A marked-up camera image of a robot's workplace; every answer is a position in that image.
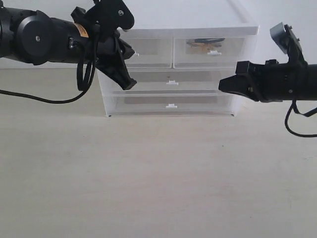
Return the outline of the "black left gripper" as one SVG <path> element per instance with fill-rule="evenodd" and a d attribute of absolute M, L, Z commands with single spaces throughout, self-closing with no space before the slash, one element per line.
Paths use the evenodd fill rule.
<path fill-rule="evenodd" d="M 130 77 L 124 60 L 130 59 L 135 51 L 125 41 L 120 40 L 120 33 L 113 34 L 100 40 L 98 34 L 91 36 L 91 65 L 109 77 L 122 90 L 130 90 L 137 81 Z"/>

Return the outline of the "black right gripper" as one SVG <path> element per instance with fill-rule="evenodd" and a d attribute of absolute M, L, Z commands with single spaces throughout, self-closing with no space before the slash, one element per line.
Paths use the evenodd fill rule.
<path fill-rule="evenodd" d="M 260 102 L 307 100 L 307 62 L 267 64 L 239 61 L 236 75 L 220 80 L 218 89 Z"/>

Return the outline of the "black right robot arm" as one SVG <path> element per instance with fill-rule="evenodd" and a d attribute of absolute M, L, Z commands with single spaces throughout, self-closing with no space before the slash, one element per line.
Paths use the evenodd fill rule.
<path fill-rule="evenodd" d="M 221 79 L 218 89 L 262 103 L 315 101 L 317 66 L 278 63 L 276 60 L 268 60 L 265 64 L 240 61 L 235 75 Z"/>

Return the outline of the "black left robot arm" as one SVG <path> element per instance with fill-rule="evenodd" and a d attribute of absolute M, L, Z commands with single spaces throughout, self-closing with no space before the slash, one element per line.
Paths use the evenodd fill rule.
<path fill-rule="evenodd" d="M 0 56 L 32 65 L 47 62 L 74 63 L 78 68 L 91 65 L 123 90 L 137 82 L 130 77 L 125 60 L 135 51 L 120 39 L 118 28 L 131 28 L 134 18 L 115 16 L 100 6 L 89 11 L 76 7 L 73 22 L 49 17 L 40 10 L 0 8 Z"/>

